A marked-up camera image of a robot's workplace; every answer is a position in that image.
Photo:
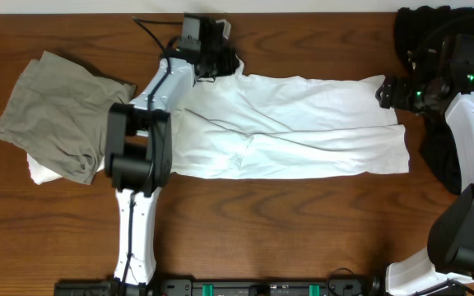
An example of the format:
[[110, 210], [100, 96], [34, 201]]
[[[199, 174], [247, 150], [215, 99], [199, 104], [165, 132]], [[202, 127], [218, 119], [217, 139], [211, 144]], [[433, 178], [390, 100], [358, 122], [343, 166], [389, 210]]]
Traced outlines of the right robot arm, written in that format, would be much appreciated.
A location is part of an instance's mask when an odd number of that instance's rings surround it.
[[425, 248], [387, 267], [387, 295], [455, 295], [474, 283], [474, 36], [448, 37], [422, 54], [410, 78], [388, 77], [375, 94], [384, 109], [441, 119], [461, 175], [456, 201], [434, 222]]

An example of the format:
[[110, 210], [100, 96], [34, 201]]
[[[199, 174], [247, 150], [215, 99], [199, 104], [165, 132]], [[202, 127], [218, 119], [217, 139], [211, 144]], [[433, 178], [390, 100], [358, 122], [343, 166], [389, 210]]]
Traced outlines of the white printed t-shirt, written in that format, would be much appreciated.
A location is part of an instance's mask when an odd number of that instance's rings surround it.
[[407, 173], [405, 128], [359, 81], [246, 75], [200, 82], [172, 115], [172, 169], [223, 179]]

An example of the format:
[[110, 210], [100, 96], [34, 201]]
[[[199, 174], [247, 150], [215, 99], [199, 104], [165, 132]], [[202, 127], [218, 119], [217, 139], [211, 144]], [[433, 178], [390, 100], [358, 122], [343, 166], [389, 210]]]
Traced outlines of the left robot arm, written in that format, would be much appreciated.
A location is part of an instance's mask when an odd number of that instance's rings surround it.
[[127, 104], [109, 109], [105, 174], [119, 211], [119, 255], [114, 278], [125, 289], [145, 289], [156, 271], [156, 207], [172, 167], [172, 111], [202, 80], [236, 72], [230, 23], [187, 14], [180, 35], [159, 46], [159, 67]]

